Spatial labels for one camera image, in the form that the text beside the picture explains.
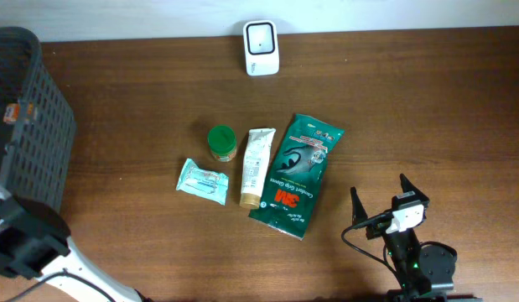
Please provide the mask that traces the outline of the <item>cream lotion tube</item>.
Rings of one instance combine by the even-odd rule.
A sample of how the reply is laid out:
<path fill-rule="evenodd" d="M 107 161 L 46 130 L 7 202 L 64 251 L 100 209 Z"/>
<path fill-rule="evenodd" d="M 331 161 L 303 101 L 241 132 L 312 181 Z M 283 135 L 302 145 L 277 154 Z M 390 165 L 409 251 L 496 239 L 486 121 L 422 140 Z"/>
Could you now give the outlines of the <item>cream lotion tube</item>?
<path fill-rule="evenodd" d="M 275 132 L 275 128 L 256 128 L 248 132 L 240 198 L 240 206 L 245 209 L 255 210 L 260 206 Z"/>

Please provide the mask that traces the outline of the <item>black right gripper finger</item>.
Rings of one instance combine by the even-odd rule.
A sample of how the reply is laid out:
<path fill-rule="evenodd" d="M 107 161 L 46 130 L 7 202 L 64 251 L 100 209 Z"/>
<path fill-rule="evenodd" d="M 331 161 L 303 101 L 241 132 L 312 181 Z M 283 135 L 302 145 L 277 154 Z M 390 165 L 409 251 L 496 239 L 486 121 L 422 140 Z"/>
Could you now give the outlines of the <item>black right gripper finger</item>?
<path fill-rule="evenodd" d="M 425 197 L 425 194 L 418 189 L 408 178 L 405 174 L 400 174 L 400 182 L 402 187 L 403 193 L 413 192 L 416 196 Z"/>
<path fill-rule="evenodd" d="M 356 187 L 350 188 L 350 197 L 352 203 L 352 225 L 355 226 L 366 221 L 368 215 L 357 194 Z"/>

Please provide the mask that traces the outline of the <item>light blue wipes pack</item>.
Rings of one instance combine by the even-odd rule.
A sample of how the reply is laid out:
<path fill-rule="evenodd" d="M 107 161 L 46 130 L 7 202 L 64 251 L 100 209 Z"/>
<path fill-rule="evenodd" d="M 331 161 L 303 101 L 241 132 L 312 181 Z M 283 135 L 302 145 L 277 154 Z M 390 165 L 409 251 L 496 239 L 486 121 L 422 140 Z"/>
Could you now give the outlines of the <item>light blue wipes pack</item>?
<path fill-rule="evenodd" d="M 212 200 L 222 206 L 226 204 L 229 178 L 214 171 L 204 170 L 194 160 L 186 159 L 181 169 L 176 190 Z"/>

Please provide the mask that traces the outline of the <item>green 3M gloves package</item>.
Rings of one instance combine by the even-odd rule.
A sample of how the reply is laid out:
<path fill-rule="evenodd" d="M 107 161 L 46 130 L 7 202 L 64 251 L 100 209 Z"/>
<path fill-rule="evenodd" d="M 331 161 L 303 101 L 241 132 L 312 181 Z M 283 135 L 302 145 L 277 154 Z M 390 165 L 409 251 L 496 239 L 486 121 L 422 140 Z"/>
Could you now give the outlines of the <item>green 3M gloves package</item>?
<path fill-rule="evenodd" d="M 329 154 L 345 130 L 297 114 L 267 172 L 259 207 L 249 217 L 299 240 L 319 199 Z"/>

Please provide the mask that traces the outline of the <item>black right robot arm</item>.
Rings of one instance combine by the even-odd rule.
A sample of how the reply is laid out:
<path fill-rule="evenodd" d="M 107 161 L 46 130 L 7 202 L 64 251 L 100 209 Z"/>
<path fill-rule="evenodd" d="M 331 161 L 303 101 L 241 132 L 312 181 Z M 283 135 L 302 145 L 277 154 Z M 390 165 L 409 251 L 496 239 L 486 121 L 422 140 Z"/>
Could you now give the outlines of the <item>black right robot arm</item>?
<path fill-rule="evenodd" d="M 441 242 L 421 242 L 415 228 L 426 220 L 430 199 L 404 174 L 399 175 L 402 193 L 392 197 L 391 207 L 368 216 L 355 187 L 350 189 L 352 224 L 341 233 L 342 241 L 357 252 L 381 263 L 394 276 L 398 289 L 386 293 L 385 301 L 479 301 L 473 295 L 451 295 L 457 251 Z M 345 235 L 365 229 L 368 240 L 384 241 L 379 258 L 353 243 Z"/>

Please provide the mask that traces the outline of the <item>orange tissue pack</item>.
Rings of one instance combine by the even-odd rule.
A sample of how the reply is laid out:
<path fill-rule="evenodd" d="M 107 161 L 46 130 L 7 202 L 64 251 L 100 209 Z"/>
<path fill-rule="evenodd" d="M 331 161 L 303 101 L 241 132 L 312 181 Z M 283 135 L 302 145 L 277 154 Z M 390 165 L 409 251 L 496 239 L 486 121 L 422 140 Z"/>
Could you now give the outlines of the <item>orange tissue pack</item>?
<path fill-rule="evenodd" d="M 8 104 L 3 115 L 3 121 L 8 125 L 14 125 L 18 121 L 21 109 L 22 108 L 19 103 Z M 36 121 L 37 117 L 38 108 L 35 107 L 33 103 L 29 103 L 24 123 L 30 124 L 31 122 Z"/>

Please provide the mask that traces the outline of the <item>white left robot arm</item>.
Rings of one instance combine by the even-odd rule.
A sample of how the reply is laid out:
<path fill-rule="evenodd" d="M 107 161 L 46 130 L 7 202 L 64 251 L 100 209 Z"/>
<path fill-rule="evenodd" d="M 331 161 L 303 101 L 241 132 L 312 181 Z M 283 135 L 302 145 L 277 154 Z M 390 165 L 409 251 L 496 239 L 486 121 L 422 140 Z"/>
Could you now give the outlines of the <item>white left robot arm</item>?
<path fill-rule="evenodd" d="M 0 185 L 0 275 L 35 279 L 19 301 L 51 285 L 77 301 L 148 301 L 98 268 L 75 245 L 66 222 L 49 206 Z"/>

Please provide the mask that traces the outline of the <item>white barcode scanner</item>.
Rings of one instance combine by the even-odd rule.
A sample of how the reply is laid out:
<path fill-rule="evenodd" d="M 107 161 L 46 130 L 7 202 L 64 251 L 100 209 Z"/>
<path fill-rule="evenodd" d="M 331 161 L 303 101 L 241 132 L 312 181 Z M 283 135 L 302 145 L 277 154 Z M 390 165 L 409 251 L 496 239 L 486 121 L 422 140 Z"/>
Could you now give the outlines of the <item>white barcode scanner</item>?
<path fill-rule="evenodd" d="M 279 72 L 277 27 L 273 21 L 257 20 L 244 24 L 243 42 L 249 76 L 269 76 Z"/>

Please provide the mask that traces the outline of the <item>dark grey plastic basket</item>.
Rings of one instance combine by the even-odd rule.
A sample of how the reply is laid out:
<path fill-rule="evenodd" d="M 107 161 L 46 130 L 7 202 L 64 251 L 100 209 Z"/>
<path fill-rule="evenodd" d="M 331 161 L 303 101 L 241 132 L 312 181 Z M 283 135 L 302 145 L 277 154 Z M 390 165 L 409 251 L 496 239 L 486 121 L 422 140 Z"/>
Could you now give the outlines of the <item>dark grey plastic basket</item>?
<path fill-rule="evenodd" d="M 22 108 L 14 125 L 3 121 L 10 103 Z M 38 117 L 25 124 L 29 103 Z M 36 35 L 0 28 L 0 185 L 58 211 L 75 130 L 74 113 L 44 66 Z"/>

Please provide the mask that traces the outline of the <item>green lid jar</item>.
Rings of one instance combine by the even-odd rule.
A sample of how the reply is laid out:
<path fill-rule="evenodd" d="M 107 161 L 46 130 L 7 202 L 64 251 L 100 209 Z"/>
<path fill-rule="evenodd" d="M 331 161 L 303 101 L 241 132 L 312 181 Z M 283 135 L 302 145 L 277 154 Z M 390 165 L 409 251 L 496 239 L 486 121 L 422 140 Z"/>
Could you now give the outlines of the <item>green lid jar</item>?
<path fill-rule="evenodd" d="M 208 133 L 207 142 L 212 156 L 220 162 L 229 162 L 236 156 L 236 135 L 229 126 L 214 126 Z"/>

